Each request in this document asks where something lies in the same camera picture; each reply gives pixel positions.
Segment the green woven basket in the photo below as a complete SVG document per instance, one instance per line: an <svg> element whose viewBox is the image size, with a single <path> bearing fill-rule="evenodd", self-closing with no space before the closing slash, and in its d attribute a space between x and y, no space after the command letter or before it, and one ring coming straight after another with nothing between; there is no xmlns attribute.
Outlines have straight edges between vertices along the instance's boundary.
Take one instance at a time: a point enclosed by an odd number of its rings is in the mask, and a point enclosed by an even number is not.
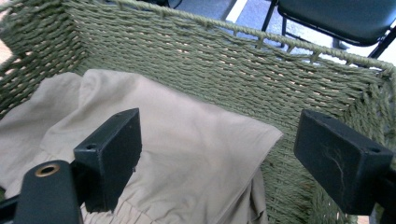
<svg viewBox="0 0 396 224"><path fill-rule="evenodd" d="M132 0L14 0L0 11L7 12L0 37L13 53L0 67L0 118L45 77L105 68L273 124L285 137L262 165L271 223L356 222L293 155L303 108L396 146L392 64Z"/></svg>

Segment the basket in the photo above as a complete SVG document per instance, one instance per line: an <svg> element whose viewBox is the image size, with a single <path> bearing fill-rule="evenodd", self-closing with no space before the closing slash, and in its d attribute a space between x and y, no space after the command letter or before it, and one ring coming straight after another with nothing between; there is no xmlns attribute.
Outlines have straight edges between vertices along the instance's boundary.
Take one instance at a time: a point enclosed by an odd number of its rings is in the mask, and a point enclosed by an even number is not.
<svg viewBox="0 0 396 224"><path fill-rule="evenodd" d="M262 120L285 134L262 164L270 223L356 222L293 155L303 108L396 146L390 63L132 0L14 0L0 11L0 37L13 53L0 67L0 118L45 77L104 68Z"/></svg>

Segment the floor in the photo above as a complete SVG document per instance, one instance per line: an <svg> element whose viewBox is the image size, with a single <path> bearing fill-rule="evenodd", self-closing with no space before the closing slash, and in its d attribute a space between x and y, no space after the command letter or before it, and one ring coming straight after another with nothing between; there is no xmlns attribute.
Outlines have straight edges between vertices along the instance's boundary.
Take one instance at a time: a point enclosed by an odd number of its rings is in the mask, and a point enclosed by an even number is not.
<svg viewBox="0 0 396 224"><path fill-rule="evenodd" d="M5 3L6 1L7 0L0 0L0 4ZM178 1L180 0L169 0L171 7L176 6ZM199 14L212 19L225 20L235 1L236 0L182 0L177 9ZM236 24L260 30L262 28L262 24L269 5L270 2L264 0L247 0L244 9L236 21ZM281 17L275 11L267 32L280 34L280 31ZM332 39L330 37L304 28L303 26L300 26L294 22L289 22L288 31L300 35L303 38L322 46L330 47L332 43ZM347 52L366 56L374 47L375 46L370 48L357 48L350 46ZM396 65L395 52L396 41L394 41L393 44L389 46L389 48L381 55L379 60ZM0 41L0 63L5 61L10 55L11 52L9 49ZM361 217L359 223L368 223L368 218Z"/></svg>

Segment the woven rope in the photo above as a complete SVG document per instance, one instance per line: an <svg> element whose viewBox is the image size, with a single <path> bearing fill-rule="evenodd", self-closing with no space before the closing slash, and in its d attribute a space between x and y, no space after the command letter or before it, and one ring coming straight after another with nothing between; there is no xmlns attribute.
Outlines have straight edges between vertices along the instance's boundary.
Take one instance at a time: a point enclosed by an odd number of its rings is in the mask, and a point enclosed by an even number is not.
<svg viewBox="0 0 396 224"><path fill-rule="evenodd" d="M395 147L392 64L142 2L28 0L7 7L12 10L0 37L14 56L0 67L1 116L44 77L105 68L138 72L273 124L285 137L262 165L271 223L356 222L338 210L292 153L301 109L336 116ZM266 40L310 53L290 54Z"/></svg>

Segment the chair frame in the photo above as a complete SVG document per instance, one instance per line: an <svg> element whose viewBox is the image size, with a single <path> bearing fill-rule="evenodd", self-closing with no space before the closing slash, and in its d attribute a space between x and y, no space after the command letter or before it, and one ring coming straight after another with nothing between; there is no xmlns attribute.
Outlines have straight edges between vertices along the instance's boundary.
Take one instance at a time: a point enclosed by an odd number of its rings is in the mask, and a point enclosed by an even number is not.
<svg viewBox="0 0 396 224"><path fill-rule="evenodd" d="M267 30L268 24L269 24L269 22L270 22L270 20L272 18L273 13L274 13L274 9L278 5L278 3L279 3L279 0L272 0L271 1L271 5L270 5L270 7L268 9L268 12L267 12L267 15L265 17L264 24L262 25L262 31L265 32ZM334 37L334 38L337 38L339 40L345 41L345 42L347 42L347 43L349 43L351 45L354 45L354 46L367 47L367 46L372 46L373 45L373 44L361 43L361 42L356 41L356 40L352 40L352 39L348 39L348 38L342 37L342 36L340 36L338 34L335 34L335 33L329 32L329 31L327 31L325 29L322 29L321 27L317 27L314 24L311 24L311 23L308 23L308 22L301 21L299 19L293 18L293 17L291 17L291 16L289 16L289 15L287 15L285 13L282 13L281 11L278 11L278 12L282 16L282 19L283 19L282 20L282 35L284 35L284 36L289 35L289 36L291 36L293 38L309 42L309 41L307 41L307 40L305 40L303 38L300 38L297 35L294 35L294 34L289 33L289 32L286 31L287 20L291 20L291 21L295 21L297 23L300 23L303 26L306 26L308 28L311 28L313 30L321 32L321 33L323 33L325 35L329 35L331 37ZM395 38L396 38L396 26L393 27L393 28L389 27L389 33L387 35L384 34L384 36L382 36L377 41L378 46L368 55L368 57L377 59L385 51L385 49L390 45L390 43L392 43L392 41Z"/></svg>

